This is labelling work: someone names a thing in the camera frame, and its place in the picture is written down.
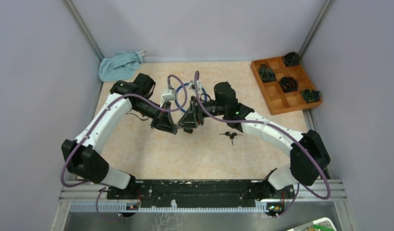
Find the blue cable lock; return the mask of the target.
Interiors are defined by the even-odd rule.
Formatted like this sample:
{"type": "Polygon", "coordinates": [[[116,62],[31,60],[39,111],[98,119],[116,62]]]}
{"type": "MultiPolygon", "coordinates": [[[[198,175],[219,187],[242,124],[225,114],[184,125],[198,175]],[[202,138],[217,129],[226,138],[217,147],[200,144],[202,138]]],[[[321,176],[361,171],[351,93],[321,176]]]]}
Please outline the blue cable lock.
{"type": "MultiPolygon", "coordinates": [[[[180,110],[182,113],[185,113],[188,109],[190,96],[194,96],[193,84],[191,82],[188,82],[188,83],[185,83],[184,86],[186,87],[186,92],[188,93],[188,97],[186,97],[187,103],[180,110]]],[[[176,104],[176,107],[180,107],[183,104],[184,99],[185,99],[184,88],[180,85],[177,87],[176,92],[177,92],[177,99],[175,100],[175,104],[176,104]]],[[[199,93],[199,96],[203,102],[208,101],[210,99],[210,96],[206,92],[204,87],[200,86],[198,93],[199,93]]]]}

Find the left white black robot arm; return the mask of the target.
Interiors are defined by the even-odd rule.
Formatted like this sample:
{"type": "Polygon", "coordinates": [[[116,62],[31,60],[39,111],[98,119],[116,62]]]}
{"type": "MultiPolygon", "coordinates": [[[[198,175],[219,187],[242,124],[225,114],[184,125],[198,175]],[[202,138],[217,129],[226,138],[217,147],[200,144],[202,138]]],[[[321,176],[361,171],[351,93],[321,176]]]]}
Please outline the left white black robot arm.
{"type": "Polygon", "coordinates": [[[176,98],[176,90],[170,82],[172,78],[174,75],[167,78],[167,89],[160,104],[150,101],[156,83],[149,75],[140,73],[132,82],[115,82],[101,110],[84,131],[75,139],[62,143],[65,159],[62,173],[68,171],[87,181],[113,186],[125,199],[133,198],[137,193],[136,178],[111,167],[101,153],[120,120],[130,111],[150,118],[152,129],[177,134],[170,108],[171,100],[176,98]]]}

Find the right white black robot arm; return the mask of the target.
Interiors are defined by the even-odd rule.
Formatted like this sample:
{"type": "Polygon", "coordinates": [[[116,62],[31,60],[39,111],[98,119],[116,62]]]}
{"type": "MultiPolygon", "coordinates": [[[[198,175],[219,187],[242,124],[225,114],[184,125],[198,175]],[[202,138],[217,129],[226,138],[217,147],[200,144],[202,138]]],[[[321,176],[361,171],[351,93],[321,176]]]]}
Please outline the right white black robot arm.
{"type": "Polygon", "coordinates": [[[299,132],[278,125],[240,103],[235,90],[228,82],[214,86],[213,100],[202,101],[192,97],[188,110],[181,117],[178,126],[194,129],[203,125],[207,117],[223,117],[226,124],[245,135],[253,135],[284,152],[290,163],[274,170],[267,176],[264,193],[269,198],[277,198],[284,187],[300,183],[311,186],[322,177],[331,159],[321,136],[314,130],[299,132]]]}

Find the orange black padlock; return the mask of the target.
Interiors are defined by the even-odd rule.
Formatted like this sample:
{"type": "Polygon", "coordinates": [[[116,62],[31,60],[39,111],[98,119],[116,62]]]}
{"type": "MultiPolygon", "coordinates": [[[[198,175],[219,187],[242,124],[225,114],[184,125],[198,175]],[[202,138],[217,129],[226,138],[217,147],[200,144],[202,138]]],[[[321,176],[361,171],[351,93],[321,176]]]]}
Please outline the orange black padlock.
{"type": "Polygon", "coordinates": [[[186,133],[192,134],[194,131],[194,128],[184,128],[183,131],[186,133]]]}

